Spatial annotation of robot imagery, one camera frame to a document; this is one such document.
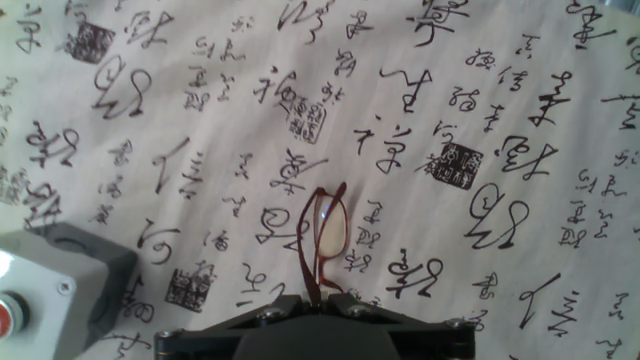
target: screw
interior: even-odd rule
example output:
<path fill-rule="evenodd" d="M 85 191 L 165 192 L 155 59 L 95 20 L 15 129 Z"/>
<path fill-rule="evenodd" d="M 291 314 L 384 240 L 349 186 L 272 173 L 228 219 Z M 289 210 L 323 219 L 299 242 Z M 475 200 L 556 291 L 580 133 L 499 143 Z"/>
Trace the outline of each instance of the screw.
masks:
<path fill-rule="evenodd" d="M 463 326 L 466 326 L 469 322 L 465 319 L 453 318 L 444 322 L 445 324 L 451 326 L 454 329 L 460 329 Z"/>
<path fill-rule="evenodd" d="M 170 338 L 170 337 L 174 337 L 174 336 L 178 336 L 180 335 L 182 332 L 184 331 L 183 328 L 174 328 L 174 329 L 167 329 L 167 330 L 162 330 L 158 332 L 158 337 L 161 338 Z"/>
<path fill-rule="evenodd" d="M 278 308 L 266 308 L 260 314 L 258 318 L 262 320 L 273 320 L 284 316 L 284 311 Z"/>
<path fill-rule="evenodd" d="M 351 305 L 347 309 L 347 313 L 351 317 L 360 317 L 360 316 L 368 314 L 369 312 L 370 312 L 369 308 L 367 306 L 365 306 L 365 305 L 362 305 L 362 304 Z"/>
<path fill-rule="evenodd" d="M 73 283 L 70 280 L 62 280 L 58 283 L 58 293 L 62 296 L 69 296 L 74 291 Z"/>

